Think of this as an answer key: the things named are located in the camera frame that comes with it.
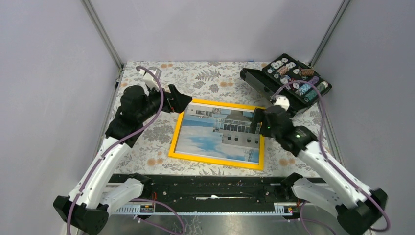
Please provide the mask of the sky building photo print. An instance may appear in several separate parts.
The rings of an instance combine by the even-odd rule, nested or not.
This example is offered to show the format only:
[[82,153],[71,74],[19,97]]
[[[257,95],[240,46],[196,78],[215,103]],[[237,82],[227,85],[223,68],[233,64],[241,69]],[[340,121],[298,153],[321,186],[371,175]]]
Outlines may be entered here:
[[260,135],[247,109],[190,103],[184,111],[175,151],[211,159],[259,164]]

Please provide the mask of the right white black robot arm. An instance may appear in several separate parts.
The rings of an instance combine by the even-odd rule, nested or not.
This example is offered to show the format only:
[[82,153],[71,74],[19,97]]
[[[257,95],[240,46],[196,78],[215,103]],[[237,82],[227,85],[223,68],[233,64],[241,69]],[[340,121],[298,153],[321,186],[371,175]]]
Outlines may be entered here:
[[372,189],[354,177],[321,146],[313,132],[305,126],[295,126],[283,107],[256,108],[250,129],[276,140],[284,150],[312,167],[330,187],[315,185],[292,173],[280,189],[285,201],[298,198],[320,207],[336,217],[350,235],[371,230],[383,216],[388,201],[386,192]]

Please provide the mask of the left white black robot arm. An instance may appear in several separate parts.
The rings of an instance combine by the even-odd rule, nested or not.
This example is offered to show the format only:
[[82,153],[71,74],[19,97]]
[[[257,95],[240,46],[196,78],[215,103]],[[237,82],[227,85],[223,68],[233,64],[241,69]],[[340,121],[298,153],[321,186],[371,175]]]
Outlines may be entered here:
[[155,121],[161,112],[182,113],[192,97],[180,93],[173,84],[168,90],[134,85],[124,90],[114,119],[96,157],[80,182],[67,196],[57,196],[53,202],[60,217],[67,224],[67,234],[77,228],[96,235],[105,227],[109,217],[127,202],[146,201],[154,195],[152,180],[134,173],[115,189],[104,195],[120,160],[134,147],[144,128]]

